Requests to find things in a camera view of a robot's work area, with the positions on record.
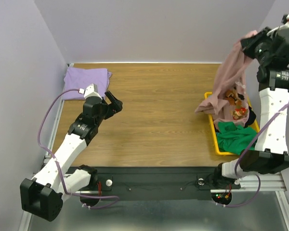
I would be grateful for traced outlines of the pink t-shirt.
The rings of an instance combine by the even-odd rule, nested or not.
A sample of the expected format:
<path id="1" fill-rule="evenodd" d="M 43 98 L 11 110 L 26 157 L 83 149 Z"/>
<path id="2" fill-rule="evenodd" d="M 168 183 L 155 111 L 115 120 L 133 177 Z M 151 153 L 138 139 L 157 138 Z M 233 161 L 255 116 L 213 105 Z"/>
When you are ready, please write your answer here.
<path id="1" fill-rule="evenodd" d="M 245 126 L 250 116 L 245 70 L 253 59 L 246 56 L 237 41 L 215 75 L 212 94 L 204 99 L 195 112 L 212 115 L 213 124 L 233 122 Z"/>

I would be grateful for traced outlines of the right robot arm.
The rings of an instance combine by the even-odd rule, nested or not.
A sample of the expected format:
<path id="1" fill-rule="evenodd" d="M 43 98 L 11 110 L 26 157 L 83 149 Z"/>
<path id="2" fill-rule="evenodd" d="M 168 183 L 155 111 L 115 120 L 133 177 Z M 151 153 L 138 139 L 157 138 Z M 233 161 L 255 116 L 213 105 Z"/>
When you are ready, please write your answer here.
<path id="1" fill-rule="evenodd" d="M 260 131 L 239 159 L 220 163 L 212 175 L 213 185 L 222 188 L 253 174 L 275 174 L 289 168 L 286 144 L 289 107 L 289 27 L 266 27 L 241 40 L 242 50 L 259 63 L 257 80 L 261 99 Z"/>

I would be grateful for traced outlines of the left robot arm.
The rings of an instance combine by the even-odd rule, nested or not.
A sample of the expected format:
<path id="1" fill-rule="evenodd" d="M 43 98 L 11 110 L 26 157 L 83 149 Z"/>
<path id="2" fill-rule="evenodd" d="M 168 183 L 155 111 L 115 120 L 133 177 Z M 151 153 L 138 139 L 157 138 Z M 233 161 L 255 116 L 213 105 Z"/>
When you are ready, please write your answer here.
<path id="1" fill-rule="evenodd" d="M 20 184 L 22 209 L 47 221 L 59 215 L 63 203 L 71 196 L 97 201 L 111 199 L 113 203 L 119 200 L 118 196 L 101 195 L 102 186 L 93 167 L 80 166 L 68 178 L 64 177 L 76 157 L 96 136 L 101 122 L 123 109 L 122 101 L 110 91 L 105 92 L 110 103 L 94 90 L 80 89 L 79 92 L 85 98 L 82 113 L 71 124 L 55 153 L 44 147 L 51 155 L 47 164 L 33 178 L 25 178 Z"/>

